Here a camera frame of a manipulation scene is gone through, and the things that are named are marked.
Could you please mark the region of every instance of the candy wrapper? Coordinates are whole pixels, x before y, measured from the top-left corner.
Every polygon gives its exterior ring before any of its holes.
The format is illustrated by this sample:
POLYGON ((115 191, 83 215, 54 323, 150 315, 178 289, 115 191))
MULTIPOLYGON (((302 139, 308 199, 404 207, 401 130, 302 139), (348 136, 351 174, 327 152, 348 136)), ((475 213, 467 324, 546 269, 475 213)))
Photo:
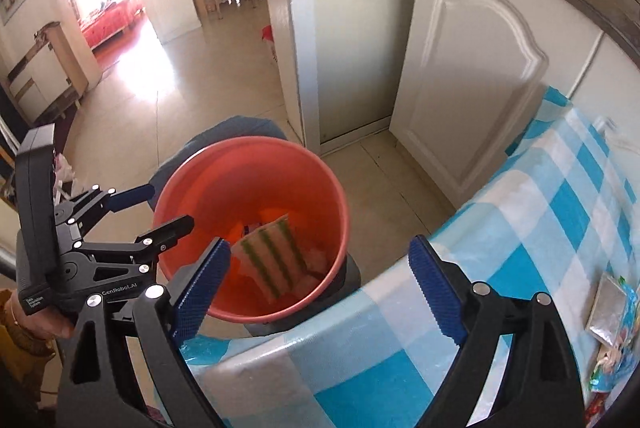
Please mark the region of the candy wrapper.
POLYGON ((620 329, 613 345, 602 345, 590 379, 593 392, 611 392, 615 384, 636 368, 638 358, 634 355, 632 344, 640 327, 638 293, 629 286, 624 278, 618 283, 625 293, 625 308, 620 329))

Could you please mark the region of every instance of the bucket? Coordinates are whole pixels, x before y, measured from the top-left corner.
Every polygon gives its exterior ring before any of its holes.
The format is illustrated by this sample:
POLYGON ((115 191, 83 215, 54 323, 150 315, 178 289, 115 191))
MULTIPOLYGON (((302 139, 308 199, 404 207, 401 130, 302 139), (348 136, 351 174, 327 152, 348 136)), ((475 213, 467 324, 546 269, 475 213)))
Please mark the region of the bucket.
POLYGON ((271 304, 250 277, 231 265, 207 312, 235 323, 268 323, 313 302, 335 278, 347 252, 349 213, 340 183, 316 155, 274 137, 235 137, 204 148, 167 182, 154 212, 154 227, 180 215, 193 217, 193 231, 159 258, 171 278, 195 262, 214 237, 231 245, 247 225, 267 224, 285 214, 301 251, 327 257, 328 274, 303 299, 287 293, 271 304))

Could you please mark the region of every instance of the red floor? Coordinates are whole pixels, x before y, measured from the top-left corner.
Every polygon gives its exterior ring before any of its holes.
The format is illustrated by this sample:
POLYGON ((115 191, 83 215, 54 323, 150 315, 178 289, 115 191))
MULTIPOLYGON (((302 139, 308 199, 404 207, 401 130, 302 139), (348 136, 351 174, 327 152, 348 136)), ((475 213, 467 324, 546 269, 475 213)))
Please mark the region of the red floor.
POLYGON ((120 31, 94 49, 94 56, 103 71, 118 63, 120 57, 134 49, 149 36, 155 37, 153 27, 144 13, 140 14, 130 29, 120 31))

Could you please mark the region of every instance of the blue gripper pad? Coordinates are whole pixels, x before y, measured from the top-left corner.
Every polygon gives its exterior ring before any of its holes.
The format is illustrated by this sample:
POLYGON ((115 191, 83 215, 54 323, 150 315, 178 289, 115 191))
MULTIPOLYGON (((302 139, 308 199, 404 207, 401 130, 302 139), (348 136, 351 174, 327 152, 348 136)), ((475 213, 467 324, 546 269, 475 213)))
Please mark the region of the blue gripper pad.
POLYGON ((462 323, 462 304, 452 285, 444 274, 438 254, 419 235, 409 244, 409 267, 415 280, 429 304, 440 331, 453 338, 460 347, 465 341, 467 332, 462 323))
POLYGON ((222 239, 215 239, 197 262, 181 267, 174 275, 168 286, 170 293, 172 287, 184 286, 174 304, 171 336, 176 347, 180 347, 182 342, 193 338, 198 333, 204 315, 225 278, 230 261, 229 243, 222 239), (188 282, 180 283, 181 279, 186 278, 190 278, 188 282))

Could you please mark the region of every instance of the red bedspread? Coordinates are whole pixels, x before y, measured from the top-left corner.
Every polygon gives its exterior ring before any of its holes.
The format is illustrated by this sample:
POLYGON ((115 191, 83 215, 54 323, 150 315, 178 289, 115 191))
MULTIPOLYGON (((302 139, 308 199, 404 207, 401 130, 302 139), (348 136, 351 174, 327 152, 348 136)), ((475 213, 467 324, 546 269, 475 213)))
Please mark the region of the red bedspread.
POLYGON ((142 0, 113 0, 104 10, 95 10, 79 21, 80 30, 93 49, 131 24, 142 9, 142 0))

